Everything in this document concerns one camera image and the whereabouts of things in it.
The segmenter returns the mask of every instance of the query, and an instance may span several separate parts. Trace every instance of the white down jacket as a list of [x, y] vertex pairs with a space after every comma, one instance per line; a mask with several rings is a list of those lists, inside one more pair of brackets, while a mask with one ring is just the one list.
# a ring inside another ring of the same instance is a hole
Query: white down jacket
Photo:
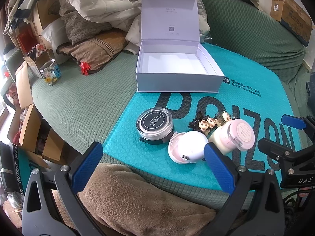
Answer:
[[[141, 43], [141, 0], [66, 0], [86, 20], [103, 23], [128, 32], [126, 40], [130, 43], [126, 50], [137, 54]], [[197, 0], [199, 13], [200, 40], [210, 31], [207, 14], [201, 0]]]

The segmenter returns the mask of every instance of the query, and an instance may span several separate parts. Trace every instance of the sofa backrest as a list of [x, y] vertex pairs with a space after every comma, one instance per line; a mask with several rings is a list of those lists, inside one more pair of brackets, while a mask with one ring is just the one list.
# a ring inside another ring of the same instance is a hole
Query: sofa backrest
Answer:
[[280, 23], [241, 0], [202, 0], [213, 44], [267, 67], [289, 83], [305, 56], [303, 45]]

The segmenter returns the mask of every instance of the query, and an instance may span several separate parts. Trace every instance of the black logo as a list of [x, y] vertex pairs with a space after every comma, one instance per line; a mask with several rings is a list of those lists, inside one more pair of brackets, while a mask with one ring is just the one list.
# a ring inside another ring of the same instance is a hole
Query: black logo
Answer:
[[230, 84], [230, 78], [224, 76], [223, 82]]

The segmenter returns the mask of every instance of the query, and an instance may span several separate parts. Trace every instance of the brown pillow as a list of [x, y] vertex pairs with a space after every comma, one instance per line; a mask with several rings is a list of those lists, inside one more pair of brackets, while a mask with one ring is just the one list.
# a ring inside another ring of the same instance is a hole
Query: brown pillow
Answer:
[[113, 28], [75, 46], [67, 42], [57, 48], [58, 54], [72, 56], [79, 64], [86, 62], [91, 66], [88, 74], [103, 69], [127, 45], [126, 32]]
[[101, 31], [110, 30], [110, 23], [95, 23], [84, 19], [66, 0], [59, 0], [59, 14], [65, 23], [66, 34], [72, 45], [92, 38]]

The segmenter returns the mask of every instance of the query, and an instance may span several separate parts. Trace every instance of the red ribbon flower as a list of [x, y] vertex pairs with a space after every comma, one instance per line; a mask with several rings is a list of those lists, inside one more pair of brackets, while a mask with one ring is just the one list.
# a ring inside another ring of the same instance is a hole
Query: red ribbon flower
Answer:
[[81, 67], [81, 73], [83, 75], [88, 75], [88, 70], [91, 69], [91, 66], [88, 63], [86, 63], [86, 62], [82, 62], [80, 64], [80, 67]]

